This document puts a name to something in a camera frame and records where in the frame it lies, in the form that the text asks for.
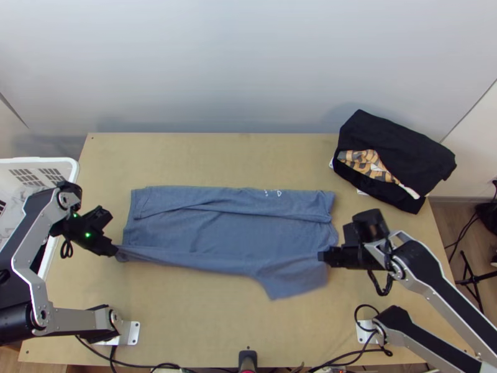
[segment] laundry basket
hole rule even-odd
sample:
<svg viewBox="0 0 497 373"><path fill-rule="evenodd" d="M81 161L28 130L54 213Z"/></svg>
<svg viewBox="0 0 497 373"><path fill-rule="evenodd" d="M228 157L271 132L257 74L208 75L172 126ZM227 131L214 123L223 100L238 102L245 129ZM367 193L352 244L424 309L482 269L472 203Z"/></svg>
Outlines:
<svg viewBox="0 0 497 373"><path fill-rule="evenodd" d="M0 159L0 221L14 192L22 185L53 188L58 182L75 182L80 165L71 158L23 157ZM50 237L38 275L46 278L57 238Z"/></svg>

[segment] folded clothes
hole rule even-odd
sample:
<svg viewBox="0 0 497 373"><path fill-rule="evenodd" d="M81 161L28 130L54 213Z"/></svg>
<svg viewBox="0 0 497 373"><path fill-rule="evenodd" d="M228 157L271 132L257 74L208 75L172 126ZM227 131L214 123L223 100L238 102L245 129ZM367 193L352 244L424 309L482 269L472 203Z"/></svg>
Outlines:
<svg viewBox="0 0 497 373"><path fill-rule="evenodd" d="M290 297L327 283L317 252L337 243L333 200L329 191L133 190L116 258L247 275L271 299Z"/></svg>

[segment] black cable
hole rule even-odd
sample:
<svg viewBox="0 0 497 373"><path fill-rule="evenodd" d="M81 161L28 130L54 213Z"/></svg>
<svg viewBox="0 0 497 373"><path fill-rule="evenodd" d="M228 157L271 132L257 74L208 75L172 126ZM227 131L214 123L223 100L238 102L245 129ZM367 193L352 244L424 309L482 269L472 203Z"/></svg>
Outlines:
<svg viewBox="0 0 497 373"><path fill-rule="evenodd" d="M390 293L390 290L392 289L392 285L393 285L392 276L389 273L386 274L386 285L385 285L385 288L382 289L380 287L380 284L378 283L378 280L376 279L376 276L373 273L373 271L368 269L367 272L368 272L369 278L371 279L371 281L373 282L373 285L375 286L376 293L381 297L387 296Z"/></svg>
<svg viewBox="0 0 497 373"><path fill-rule="evenodd" d="M71 243L71 240L65 239L64 243L60 247L60 257L62 259L70 258L74 254L74 248Z"/></svg>
<svg viewBox="0 0 497 373"><path fill-rule="evenodd" d="M111 356L109 357L109 364L111 365L112 373L117 373L116 368L114 367L114 355L116 354L117 346L112 346L111 348Z"/></svg>
<svg viewBox="0 0 497 373"><path fill-rule="evenodd" d="M461 231L459 232L459 235L458 235L458 237L457 237L457 240L455 240L455 241L454 241L453 243L451 243L450 245L444 246L444 249L448 249L448 248L450 248L450 247L452 247L452 246L454 246L454 245L457 245L457 244L459 243L459 241L461 241L461 240L464 238L464 236L466 235L466 233L467 233L467 231L468 231L468 229L467 229L467 228L468 228L468 225L470 225L470 224L471 224L471 221L475 218L475 216L476 216L476 213L474 213L474 214L472 215L472 217L468 220L468 222L466 223L466 225L465 225L465 226L461 229Z"/></svg>
<svg viewBox="0 0 497 373"><path fill-rule="evenodd" d="M362 355L365 354L366 352L383 352L388 357L392 356L393 352L391 352L390 350L387 350L383 346L380 346L380 348L366 350L371 339L374 337L374 335L376 335L378 333L379 333L378 330L375 330L374 332L372 332L369 335L369 338L366 340L366 343L364 344L364 346L361 350L348 352L347 354L343 354L343 355L340 355L339 357L335 357L334 359L331 359L330 361L327 361L324 364L321 364L320 366L310 368L308 370L308 372L314 373L314 372L316 372L319 369L322 369L324 367L342 367L342 366L352 365L354 362L358 361L362 357ZM341 360L344 357L351 356L351 355L358 355L358 356L355 359L352 359L351 361L341 362L339 364L336 363L338 360Z"/></svg>
<svg viewBox="0 0 497 373"><path fill-rule="evenodd" d="M471 222L467 225L466 231L464 232L464 234L462 235L462 237L464 237L464 235L466 234L466 232L468 231L468 229L470 228L470 226L471 226L471 225L473 225L473 223L474 223L475 221L478 221L478 220L479 220L479 218L477 217L477 218L475 218L473 221L471 221ZM450 253L449 263L452 261L452 258L454 257L454 254L455 254L455 252L457 251L457 246L459 246L459 243L461 242L462 237L461 237L461 239L458 239L458 241L455 243L455 245L454 245L454 250L452 250L452 252Z"/></svg>
<svg viewBox="0 0 497 373"><path fill-rule="evenodd" d="M93 352L95 355L101 357L102 359L105 359L109 362L112 362L114 364L119 364L119 365L122 365L124 367L130 367L130 368L146 368L146 369L153 369L153 368L156 368L158 366L161 366L162 368L169 368L169 369L181 369L181 367L177 364L173 364L171 362L163 362L161 364L158 364L156 366L148 366L148 365L138 365L138 364L128 364L127 362L122 362L122 361L119 361L119 360L116 360L114 358L110 358L110 357L107 357L105 356L104 354L101 354L100 352L98 352L97 350L93 349L92 347L88 346L85 342L83 342L81 340L80 337L78 336L75 336L76 339L84 346L86 347L87 349L89 349L91 352Z"/></svg>
<svg viewBox="0 0 497 373"><path fill-rule="evenodd" d="M360 323L357 321L357 313L359 312L359 310L361 308L364 308L364 307L369 307L372 310L375 310L377 314L380 313L375 307L373 307L371 305L368 305L368 304L365 304L365 303L361 304L361 305L359 305L359 306L357 306L355 308L355 311L353 313L353 319L355 320L355 323L357 325L359 325L359 328L361 328L361 329L363 329L365 331L371 332L371 334L369 335L368 339L366 340L366 343L364 344L363 348L361 350L358 350L358 351L348 352L347 354L343 354L343 355L340 355L339 357L335 357L334 359L331 359L330 361L327 361L324 364L321 364L320 366L310 368L310 370L308 370L308 373L316 372L319 369L322 369L324 367L342 367L342 366L352 365L354 362L358 361L361 358L361 356L363 354L365 354L366 352L383 352L388 357L393 356L393 352L391 352L390 350L386 349L383 346L380 346L380 348L366 350L366 348L368 347L368 344L371 341L371 339L373 338L373 336L376 335L376 334L378 334L379 332L378 332L377 329L366 329L363 326L361 326ZM351 360L349 362L344 362L344 363L340 363L340 364L336 363L338 360L341 360L344 357L351 356L351 355L358 355L358 356L355 359L353 359L353 360Z"/></svg>
<svg viewBox="0 0 497 373"><path fill-rule="evenodd" d="M359 328L363 329L364 331L369 331L369 332L376 331L376 329L366 329L366 328L364 328L364 327L363 327L363 326L359 323L359 321L357 321L357 313L359 312L359 310L360 310L361 308L364 308L364 307L369 307L369 308L371 308L371 309L375 310L377 315L379 315L379 314L380 314L380 312L379 312L379 311L378 311L375 307L373 307L373 306L371 306L371 305L367 305L367 304L362 304L362 305L359 305L359 306L357 306L357 307L355 308L355 311L353 312L353 319L355 320L355 323L357 324L357 326L358 326Z"/></svg>
<svg viewBox="0 0 497 373"><path fill-rule="evenodd" d="M495 187L495 192L493 193L493 197L492 199L490 200L490 203L494 202L495 201L495 198L497 197L497 180L492 180L492 184L494 185ZM470 229L471 225L473 225L473 223L475 221L477 221L479 219L479 217L476 216L476 213L474 213L471 218L468 220L468 222L466 223L466 225L461 229L461 231L459 232L459 235L457 237L457 240L454 241L453 243L451 243L450 245L447 245L444 247L444 249L448 249L452 246L454 246L454 249L452 250L452 253L450 253L450 256L449 256L449 263L452 261L452 258L454 257L454 254L455 252L457 251L457 246L459 245L459 243L462 241L462 239L464 238L464 236L466 236L466 233L468 232L468 230Z"/></svg>

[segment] patterned fabric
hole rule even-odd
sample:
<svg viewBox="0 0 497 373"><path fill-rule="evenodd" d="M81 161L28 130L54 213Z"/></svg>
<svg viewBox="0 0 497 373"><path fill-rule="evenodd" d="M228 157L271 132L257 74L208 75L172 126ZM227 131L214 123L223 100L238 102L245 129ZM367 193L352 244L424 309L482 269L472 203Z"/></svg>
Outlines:
<svg viewBox="0 0 497 373"><path fill-rule="evenodd" d="M370 178L387 183L400 185L401 182L393 176L381 161L378 153L368 150L345 150L338 154L337 159L350 168Z"/></svg>

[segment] table surface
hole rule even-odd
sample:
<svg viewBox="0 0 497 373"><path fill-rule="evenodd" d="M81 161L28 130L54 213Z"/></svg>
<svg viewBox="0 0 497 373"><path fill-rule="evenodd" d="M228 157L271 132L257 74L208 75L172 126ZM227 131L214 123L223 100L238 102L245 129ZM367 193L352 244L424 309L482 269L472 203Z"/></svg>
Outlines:
<svg viewBox="0 0 497 373"><path fill-rule="evenodd" d="M352 215L380 208L390 229L424 242L452 280L429 203L404 213L356 189L329 161L337 135L323 134L89 134L81 153L78 184L84 213L103 205L114 216L105 229L116 244L129 212L130 191L150 185L200 185L261 189L331 190L332 222L340 232ZM384 274L378 274L385 281ZM136 346L116 357L133 364L168 361L185 367L234 367L238 352L254 349L259 365L315 366L362 347L353 311L361 303L379 310L399 305L442 339L468 345L422 296L394 283L379 297L365 271L330 269L326 287L271 301L253 279L148 263L118 263L75 248L71 259L54 258L47 278L54 305L85 309L107 303L142 323ZM365 354L359 364L408 364L422 360L406 348L393 357ZM109 354L110 348L98 346ZM20 360L107 365L72 336L25 341Z"/></svg>

